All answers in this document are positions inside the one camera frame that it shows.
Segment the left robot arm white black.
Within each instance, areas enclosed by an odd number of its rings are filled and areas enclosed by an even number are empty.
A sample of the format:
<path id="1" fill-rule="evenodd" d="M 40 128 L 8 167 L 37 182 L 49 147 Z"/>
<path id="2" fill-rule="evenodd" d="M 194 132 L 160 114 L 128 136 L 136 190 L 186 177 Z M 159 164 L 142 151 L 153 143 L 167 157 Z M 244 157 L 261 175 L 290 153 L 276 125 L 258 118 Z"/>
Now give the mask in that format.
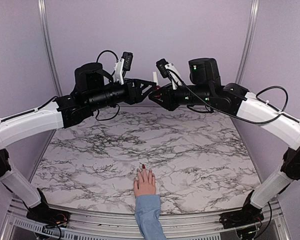
<path id="1" fill-rule="evenodd" d="M 129 70 L 124 59 L 115 64 L 114 74 L 105 71 L 101 63 L 84 64 L 74 71 L 75 85 L 69 95 L 53 97 L 37 108 L 0 118 L 0 182 L 16 194 L 41 222 L 50 222 L 53 211 L 42 192 L 9 162 L 6 148 L 39 133 L 76 126 L 100 109 L 115 107 L 119 103 L 141 103 L 155 90 L 158 79 L 124 78 L 124 72 Z"/>

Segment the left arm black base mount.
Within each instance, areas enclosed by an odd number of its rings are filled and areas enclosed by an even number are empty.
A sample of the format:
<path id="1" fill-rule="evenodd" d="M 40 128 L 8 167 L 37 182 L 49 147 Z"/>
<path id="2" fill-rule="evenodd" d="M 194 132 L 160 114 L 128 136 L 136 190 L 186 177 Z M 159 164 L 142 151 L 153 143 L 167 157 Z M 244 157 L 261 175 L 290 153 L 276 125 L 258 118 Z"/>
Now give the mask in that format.
<path id="1" fill-rule="evenodd" d="M 24 206 L 27 209 L 26 217 L 30 220 L 47 224 L 47 228 L 67 227 L 70 213 L 68 211 L 49 207 L 44 193 L 39 188 L 37 188 L 37 190 L 40 196 L 40 203 L 32 208 L 24 203 Z"/>

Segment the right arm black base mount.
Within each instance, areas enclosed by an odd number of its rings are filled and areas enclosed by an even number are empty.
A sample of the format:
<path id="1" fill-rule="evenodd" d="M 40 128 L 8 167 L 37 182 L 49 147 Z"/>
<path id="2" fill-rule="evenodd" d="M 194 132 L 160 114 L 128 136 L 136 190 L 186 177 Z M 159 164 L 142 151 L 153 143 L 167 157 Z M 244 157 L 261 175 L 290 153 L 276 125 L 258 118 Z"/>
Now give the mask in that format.
<path id="1" fill-rule="evenodd" d="M 265 219 L 262 214 L 262 209 L 251 204 L 253 192 L 254 190 L 248 194 L 243 207 L 240 210 L 228 211 L 220 214 L 219 222 L 223 225 L 224 229 L 254 224 Z"/>

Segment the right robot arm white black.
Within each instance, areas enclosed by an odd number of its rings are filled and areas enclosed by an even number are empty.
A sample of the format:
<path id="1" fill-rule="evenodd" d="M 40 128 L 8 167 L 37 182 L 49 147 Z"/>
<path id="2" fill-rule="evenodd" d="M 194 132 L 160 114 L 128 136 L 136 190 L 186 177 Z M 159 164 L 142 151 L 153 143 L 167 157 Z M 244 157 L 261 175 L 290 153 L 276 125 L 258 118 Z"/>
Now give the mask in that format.
<path id="1" fill-rule="evenodd" d="M 172 63 L 164 58 L 156 62 L 160 74 L 170 83 L 153 91 L 148 98 L 168 111 L 181 105 L 188 109 L 205 106 L 206 113 L 220 112 L 243 122 L 258 125 L 288 146 L 283 164 L 246 198 L 237 219 L 248 224 L 276 195 L 293 181 L 300 180 L 300 119 L 297 119 L 257 94 L 237 84 L 221 84 L 217 61 L 214 58 L 196 58 L 188 62 L 192 85 L 186 85 Z"/>

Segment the blue shirt sleeve forearm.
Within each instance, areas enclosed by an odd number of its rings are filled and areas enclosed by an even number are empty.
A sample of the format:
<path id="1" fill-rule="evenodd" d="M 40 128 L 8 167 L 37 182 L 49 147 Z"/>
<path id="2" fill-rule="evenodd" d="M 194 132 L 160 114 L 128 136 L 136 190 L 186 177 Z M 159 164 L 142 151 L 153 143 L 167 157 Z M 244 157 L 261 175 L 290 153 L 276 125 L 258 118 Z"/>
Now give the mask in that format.
<path id="1" fill-rule="evenodd" d="M 161 200 L 159 195 L 136 197 L 135 220 L 145 240 L 166 240 L 159 221 Z"/>

